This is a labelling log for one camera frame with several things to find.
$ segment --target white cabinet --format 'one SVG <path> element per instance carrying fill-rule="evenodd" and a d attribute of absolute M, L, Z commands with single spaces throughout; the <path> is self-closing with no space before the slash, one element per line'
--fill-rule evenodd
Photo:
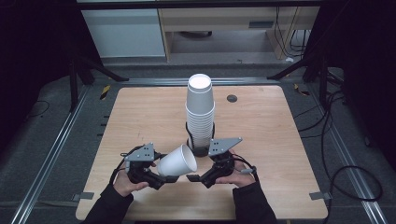
<path fill-rule="evenodd" d="M 80 3 L 109 1 L 78 0 Z M 104 63 L 141 57 L 165 60 L 157 9 L 82 10 L 82 14 Z"/>

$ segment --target stack of cups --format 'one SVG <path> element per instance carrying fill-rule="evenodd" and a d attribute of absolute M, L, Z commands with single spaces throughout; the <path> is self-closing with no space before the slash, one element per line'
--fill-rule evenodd
<path fill-rule="evenodd" d="M 196 74 L 190 77 L 186 111 L 187 129 L 192 136 L 192 141 L 189 138 L 192 151 L 195 147 L 209 147 L 215 118 L 215 101 L 209 76 Z"/>

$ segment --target aluminum rail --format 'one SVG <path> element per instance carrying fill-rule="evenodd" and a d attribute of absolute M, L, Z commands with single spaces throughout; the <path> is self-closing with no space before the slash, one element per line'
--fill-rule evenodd
<path fill-rule="evenodd" d="M 343 3 L 346 0 L 198 0 L 198 1 L 137 1 L 56 3 L 56 7 L 71 7 L 80 10 L 105 9 L 150 9 L 150 8 L 195 8 L 195 7 L 320 7 Z"/>
<path fill-rule="evenodd" d="M 64 122 L 64 126 L 60 130 L 54 144 L 49 151 L 47 158 L 44 160 L 43 165 L 41 166 L 39 172 L 37 173 L 37 176 L 35 177 L 35 181 L 24 196 L 21 204 L 18 206 L 17 211 L 15 212 L 14 217 L 11 219 L 10 223 L 25 223 L 30 213 L 32 212 L 38 196 L 40 195 L 41 190 L 44 188 L 50 172 L 56 160 L 58 159 L 64 143 L 76 121 L 79 111 L 84 104 L 89 89 L 89 86 L 84 86 L 84 88 L 81 90 L 81 94 L 79 95 L 80 100 L 75 110 L 70 112 L 67 116 L 66 121 Z"/>
<path fill-rule="evenodd" d="M 266 77 L 212 77 L 212 85 L 275 85 L 277 80 L 268 80 Z M 128 86 L 187 86 L 188 78 L 130 78 L 129 81 L 118 82 L 118 85 Z"/>
<path fill-rule="evenodd" d="M 312 87 L 310 87 L 310 92 L 315 92 Z M 314 100 L 319 105 L 320 102 L 316 94 L 312 94 Z M 320 113 L 324 115 L 324 111 L 322 107 L 319 107 Z M 338 132 L 335 125 L 329 125 L 330 128 L 330 137 L 334 142 L 335 149 L 337 150 L 338 156 L 340 157 L 342 163 L 344 165 L 354 165 L 357 166 L 357 163 L 353 159 L 352 155 L 349 153 L 347 146 L 341 137 L 341 134 Z M 356 169 L 348 169 L 346 170 L 348 174 L 349 180 L 351 181 L 356 193 L 361 198 L 374 198 L 374 194 L 372 193 L 369 185 L 367 184 L 362 172 Z M 362 206 L 367 213 L 367 216 L 370 218 L 370 221 L 373 224 L 388 224 L 387 219 L 384 216 L 381 208 L 379 207 L 378 202 L 365 202 L 362 201 Z"/>

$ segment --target human hand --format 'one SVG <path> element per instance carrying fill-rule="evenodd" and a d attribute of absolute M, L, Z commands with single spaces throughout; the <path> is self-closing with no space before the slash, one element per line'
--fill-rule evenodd
<path fill-rule="evenodd" d="M 231 154 L 235 154 L 233 149 L 229 150 Z M 246 169 L 246 166 L 241 161 L 234 162 L 233 173 L 228 176 L 219 177 L 216 179 L 216 184 L 235 184 L 238 188 L 250 185 L 256 180 L 251 174 L 242 174 L 240 171 Z"/>
<path fill-rule="evenodd" d="M 140 182 L 137 184 L 132 183 L 129 180 L 128 175 L 125 172 L 125 163 L 121 166 L 119 173 L 117 174 L 116 181 L 113 184 L 116 192 L 122 197 L 126 197 L 128 194 L 131 194 L 133 191 L 141 190 L 149 186 L 148 182 Z"/>

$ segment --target white paper cup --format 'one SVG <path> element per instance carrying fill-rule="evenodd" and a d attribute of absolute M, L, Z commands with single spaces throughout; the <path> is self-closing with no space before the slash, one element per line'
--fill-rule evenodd
<path fill-rule="evenodd" d="M 213 122 L 207 123 L 206 125 L 199 125 L 187 122 L 187 128 L 193 137 L 197 136 L 209 136 L 212 135 Z"/>
<path fill-rule="evenodd" d="M 194 147 L 208 147 L 210 145 L 210 140 L 212 139 L 211 136 L 206 138 L 195 139 L 192 138 L 194 141 Z"/>
<path fill-rule="evenodd" d="M 157 164 L 157 171 L 161 176 L 186 175 L 197 171 L 197 162 L 190 148 L 186 145 L 181 145 L 160 159 Z"/>
<path fill-rule="evenodd" d="M 216 103 L 213 102 L 213 105 L 209 111 L 206 111 L 206 113 L 204 113 L 204 114 L 197 114 L 189 109 L 189 107 L 187 106 L 187 101 L 186 101 L 186 111 L 187 111 L 187 116 L 189 116 L 189 117 L 194 117 L 194 118 L 198 118 L 198 119 L 213 117 L 215 115 L 215 108 L 216 108 Z"/>
<path fill-rule="evenodd" d="M 191 113 L 203 115 L 215 105 L 212 80 L 205 74 L 195 74 L 189 78 L 186 107 Z"/>
<path fill-rule="evenodd" d="M 215 107 L 205 115 L 196 115 L 190 112 L 190 110 L 186 107 L 187 111 L 187 125 L 189 130 L 195 129 L 211 129 L 213 126 L 214 118 L 215 118 Z"/>

